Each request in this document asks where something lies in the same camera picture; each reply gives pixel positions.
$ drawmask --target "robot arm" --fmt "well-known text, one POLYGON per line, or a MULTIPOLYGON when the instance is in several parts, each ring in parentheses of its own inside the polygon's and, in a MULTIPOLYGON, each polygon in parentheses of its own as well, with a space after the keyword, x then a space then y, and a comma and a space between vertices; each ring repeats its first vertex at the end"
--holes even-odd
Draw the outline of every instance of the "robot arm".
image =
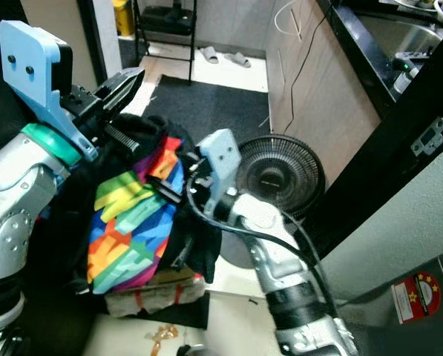
POLYGON ((195 214, 204 221, 243 235, 276 325, 275 336, 282 354, 357 355, 353 337, 344 322, 336 315, 329 315, 320 304, 312 273, 300 253, 294 254, 277 243, 249 234, 256 231, 277 237, 298 250, 276 207, 250 194, 239 195, 232 188, 240 154, 231 131, 216 131, 198 148, 203 163, 196 164, 195 168, 208 163, 209 177, 196 178, 195 185, 193 177, 188 181, 188 200, 195 214), (239 224, 247 233, 230 228, 239 224))
POLYGON ((19 355, 23 338, 10 324, 23 309, 19 272, 36 218, 83 157, 94 161, 109 141, 137 154, 137 142, 111 120, 134 98, 144 71, 123 70, 90 93, 71 84, 69 46, 42 29, 2 21, 0 48, 4 80, 41 122, 0 150, 0 352, 19 355))

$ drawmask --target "wooden cabinet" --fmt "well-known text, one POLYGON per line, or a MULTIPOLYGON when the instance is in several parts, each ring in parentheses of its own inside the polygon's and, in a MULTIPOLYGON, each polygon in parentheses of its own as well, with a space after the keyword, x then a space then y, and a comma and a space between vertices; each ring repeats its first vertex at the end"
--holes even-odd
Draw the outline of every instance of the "wooden cabinet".
MULTIPOLYGON (((275 9, 280 9, 283 3, 287 1, 277 1, 275 9)), ((297 1, 288 12, 291 21, 298 22, 300 38, 279 33, 273 26, 275 13, 266 37, 272 128, 275 133, 284 132, 292 119, 293 106, 294 121, 286 134, 312 147, 331 184, 379 125, 380 119, 327 20, 313 36, 324 17, 317 2, 297 1), (291 106, 292 83, 304 61, 292 89, 291 106)))

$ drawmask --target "cable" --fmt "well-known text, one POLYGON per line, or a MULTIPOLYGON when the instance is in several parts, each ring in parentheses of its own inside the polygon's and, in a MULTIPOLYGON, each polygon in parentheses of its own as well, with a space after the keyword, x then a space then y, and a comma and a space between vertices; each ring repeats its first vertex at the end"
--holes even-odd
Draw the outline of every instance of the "cable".
POLYGON ((322 291, 322 294, 325 297, 325 301, 327 302, 327 304, 330 306, 330 308, 332 309, 332 315, 338 316, 338 310, 335 304, 335 300, 333 299, 332 296, 332 292, 330 291, 329 288, 329 284, 328 281, 326 280, 326 274, 325 274, 325 270, 324 267, 321 264, 320 261, 320 257, 318 256, 318 252, 317 249, 315 248, 312 239, 310 238, 310 236, 307 234, 307 232, 305 231, 305 229, 302 227, 302 225, 300 223, 298 223, 297 220, 295 220, 291 215, 287 214, 286 212, 281 212, 282 215, 284 215, 288 220, 290 220, 290 222, 292 224, 295 225, 296 229, 301 233, 302 237, 307 241, 307 244, 309 245, 309 249, 313 254, 313 257, 315 258, 315 262, 317 263, 317 267, 318 267, 318 272, 315 269, 315 267, 312 267, 312 273, 314 274, 315 272, 318 273, 318 277, 321 278, 324 282, 324 289, 322 288, 322 286, 320 286, 320 289, 322 291))
POLYGON ((284 11, 284 9, 285 9, 286 7, 288 7, 289 5, 291 5, 291 4, 293 4, 293 3, 297 2, 297 1, 300 1, 300 0, 292 0, 291 2, 288 2, 287 4, 285 4, 284 6, 282 6, 282 8, 281 8, 278 12, 276 12, 276 14, 275 14, 275 16, 274 16, 274 26, 275 26, 275 28, 278 29, 278 31, 279 31, 280 33, 283 33, 283 34, 285 34, 285 35, 290 35, 290 36, 299 36, 299 35, 301 34, 301 28, 302 28, 301 24, 299 24, 299 28, 298 28, 298 32, 297 32, 297 33, 292 33, 292 32, 287 32, 287 31, 281 30, 281 29, 279 28, 279 25, 278 25, 278 16, 279 16, 279 14, 280 14, 282 11, 284 11))
MULTIPOLYGON (((335 302, 333 300, 332 293, 330 292, 329 287, 326 284, 326 280, 318 273, 318 271, 315 269, 315 266, 313 264, 311 264, 309 261, 305 261, 305 259, 302 256, 301 251, 299 251, 298 249, 296 249, 292 245, 286 243, 285 241, 283 241, 283 240, 281 240, 281 239, 279 239, 277 237, 274 237, 272 235, 264 234, 264 233, 258 232, 258 231, 247 230, 247 229, 244 229, 244 228, 235 228, 233 226, 222 224, 222 223, 212 219, 211 217, 206 216, 197 207, 197 204, 194 201, 193 194, 191 192, 192 186, 193 186, 193 181, 196 178, 196 176, 197 176, 197 174, 192 175, 190 178, 188 178, 188 181, 186 183, 186 196, 188 197, 188 202, 189 202, 191 208, 193 209, 193 212, 195 213, 195 215, 197 215, 205 223, 207 223, 207 224, 209 224, 211 226, 214 226, 215 228, 220 228, 221 230, 233 232, 235 234, 240 234, 241 236, 243 236, 245 234, 245 235, 250 235, 250 236, 256 237, 258 239, 267 240, 267 241, 270 241, 272 243, 276 243, 276 244, 284 247, 286 250, 288 250, 289 252, 291 252, 295 256, 297 256, 300 260, 303 260, 308 265, 309 270, 312 272, 313 277, 316 279, 316 281, 318 283, 318 286, 320 287, 320 290, 321 290, 322 294, 325 297, 325 301, 326 301, 326 303, 327 303, 327 305, 329 306, 329 309, 330 309, 329 310, 329 314, 332 317, 337 317, 338 316, 338 313, 337 313, 337 310, 336 310, 336 306, 335 306, 335 302)), ((318 257, 317 251, 315 250, 315 247, 314 247, 311 239, 309 238, 309 235, 305 232, 305 230, 290 215, 288 215, 287 213, 283 213, 283 212, 282 212, 282 214, 294 223, 296 228, 299 229, 299 232, 303 235, 303 237, 309 243, 309 246, 312 249, 312 253, 314 254, 315 259, 317 260, 316 262, 319 265, 319 269, 321 270, 321 273, 324 276, 324 271, 321 268, 320 259, 318 257)))
POLYGON ((297 75, 295 76, 294 81, 292 82, 292 85, 290 86, 290 110, 292 112, 292 118, 290 119, 289 124, 287 124, 285 130, 283 131, 283 134, 285 135, 287 130, 289 129, 290 125, 294 122, 295 119, 295 115, 294 115, 294 85, 297 82, 298 77, 300 76, 303 67, 305 65, 305 63, 307 62, 307 58, 309 58, 309 54, 310 54, 310 50, 312 49, 312 45, 313 45, 313 40, 315 38, 315 34, 317 33, 318 28, 320 27, 320 25, 322 24, 322 22, 325 21, 326 16, 328 15, 328 12, 332 9, 332 3, 330 4, 330 6, 328 7, 328 9, 326 9, 324 17, 322 18, 322 20, 320 20, 320 22, 317 24, 317 26, 315 27, 315 29, 313 30, 313 35, 312 35, 312 41, 310 41, 309 44, 309 48, 307 50, 307 55, 305 56, 305 59, 302 62, 301 65, 301 69, 299 69, 299 71, 297 72, 297 75))

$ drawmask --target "black cloth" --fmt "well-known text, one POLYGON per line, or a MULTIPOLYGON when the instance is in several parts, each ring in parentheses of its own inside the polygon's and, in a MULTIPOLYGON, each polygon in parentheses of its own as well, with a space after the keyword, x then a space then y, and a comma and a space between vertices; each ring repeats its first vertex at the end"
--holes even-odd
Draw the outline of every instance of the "black cloth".
MULTIPOLYGON (((121 122, 114 123, 114 126, 141 145, 150 148, 146 151, 150 153, 159 142, 140 133, 140 128, 145 130, 146 126, 134 124, 137 118, 138 116, 123 115, 121 122)), ((166 130, 169 136, 183 140, 183 145, 177 151, 183 162, 183 157, 194 150, 193 140, 185 129, 173 122, 167 123, 166 130)), ((163 134, 159 133, 158 140, 162 138, 163 134)), ((86 282, 89 228, 94 214, 96 189, 100 183, 128 169, 131 169, 131 162, 126 162, 119 156, 111 144, 100 151, 93 164, 80 163, 51 202, 49 218, 40 220, 34 228, 27 266, 31 278, 53 280, 75 291, 83 291, 89 287, 86 282)), ((187 177, 188 167, 184 166, 184 171, 187 177)), ((174 225, 159 268, 170 267, 185 248, 189 238, 192 238, 194 243, 185 263, 211 283, 214 277, 214 262, 220 253, 221 231, 202 224, 191 215, 191 209, 185 203, 178 208, 174 216, 174 225)))

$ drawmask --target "black cable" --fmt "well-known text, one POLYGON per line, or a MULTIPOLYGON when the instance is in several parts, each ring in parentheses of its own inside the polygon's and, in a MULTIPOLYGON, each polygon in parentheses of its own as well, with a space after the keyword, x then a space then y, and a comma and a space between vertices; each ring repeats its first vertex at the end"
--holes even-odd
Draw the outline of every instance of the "black cable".
POLYGON ((310 41, 309 49, 307 50, 307 55, 305 56, 305 59, 302 62, 301 69, 298 70, 297 75, 295 76, 295 79, 292 82, 292 85, 290 86, 290 110, 292 113, 292 118, 290 119, 289 124, 287 124, 285 130, 283 131, 284 135, 286 134, 287 129, 290 127, 290 125, 294 122, 294 119, 295 119, 295 115, 294 115, 294 85, 297 82, 297 79, 300 76, 305 63, 307 62, 307 58, 309 58, 309 54, 310 54, 310 50, 312 49, 315 34, 317 33, 317 30, 320 27, 320 25, 322 24, 322 22, 325 21, 326 16, 328 15, 328 12, 332 9, 332 5, 333 5, 333 3, 331 3, 330 6, 328 7, 328 9, 326 9, 324 17, 322 18, 322 20, 320 20, 320 22, 317 24, 317 27, 315 27, 315 29, 313 30, 312 41, 310 41))
POLYGON ((326 303, 329 305, 330 309, 331 309, 331 315, 335 315, 334 317, 338 316, 338 310, 335 304, 335 300, 333 299, 332 296, 332 292, 330 291, 329 288, 329 284, 326 280, 326 274, 325 274, 325 270, 324 267, 321 264, 320 261, 320 257, 318 256, 317 253, 317 249, 315 248, 312 239, 310 238, 310 236, 307 234, 307 232, 305 231, 305 229, 302 227, 302 225, 296 220, 294 219, 291 215, 289 215, 286 212, 281 212, 282 215, 284 215, 292 224, 295 225, 295 227, 297 228, 297 230, 301 233, 302 237, 307 241, 307 245, 309 245, 309 249, 313 254, 313 257, 315 258, 315 262, 317 264, 318 267, 318 271, 315 268, 315 266, 310 267, 312 269, 312 274, 314 275, 316 280, 321 279, 323 281, 323 285, 319 285, 322 294, 325 297, 325 301, 326 303))
MULTIPOLYGON (((188 202, 189 202, 191 208, 193 209, 193 212, 195 213, 195 215, 197 215, 203 222, 205 222, 211 226, 214 226, 215 228, 220 228, 221 230, 233 232, 235 234, 239 234, 240 236, 243 236, 245 234, 245 235, 250 235, 250 236, 256 237, 258 239, 267 240, 267 241, 271 241, 272 243, 276 243, 276 244, 284 247, 286 250, 288 250, 289 252, 291 252, 295 256, 297 256, 300 260, 303 260, 308 265, 309 270, 312 272, 313 277, 316 279, 318 286, 320 287, 320 290, 321 290, 322 294, 324 295, 325 301, 330 309, 329 310, 330 316, 332 316, 332 317, 338 316, 335 302, 334 302, 332 294, 328 288, 328 285, 326 284, 326 280, 324 278, 322 278, 322 276, 318 273, 318 271, 315 269, 315 266, 313 264, 311 264, 309 261, 305 261, 305 259, 302 256, 301 251, 299 251, 298 249, 296 249, 292 245, 286 243, 285 241, 283 241, 277 237, 274 237, 272 235, 264 234, 264 233, 258 232, 258 231, 247 230, 244 228, 235 228, 233 226, 222 224, 222 223, 212 219, 211 217, 206 216, 197 207, 197 204, 194 201, 193 194, 191 192, 192 186, 193 186, 193 181, 196 178, 196 176, 197 175, 195 174, 195 175, 191 176, 190 178, 188 178, 188 181, 186 183, 186 196, 188 198, 188 202)), ((314 247, 311 239, 309 238, 309 235, 305 232, 305 230, 301 226, 298 225, 298 223, 290 215, 288 215, 287 213, 283 213, 283 212, 282 212, 282 214, 285 217, 287 217, 289 220, 291 220, 297 228, 300 228, 299 232, 304 236, 304 238, 309 243, 309 246, 312 249, 312 253, 314 254, 315 259, 317 260, 316 262, 319 265, 319 268, 321 268, 320 259, 318 257, 317 251, 315 250, 315 247, 314 247)))

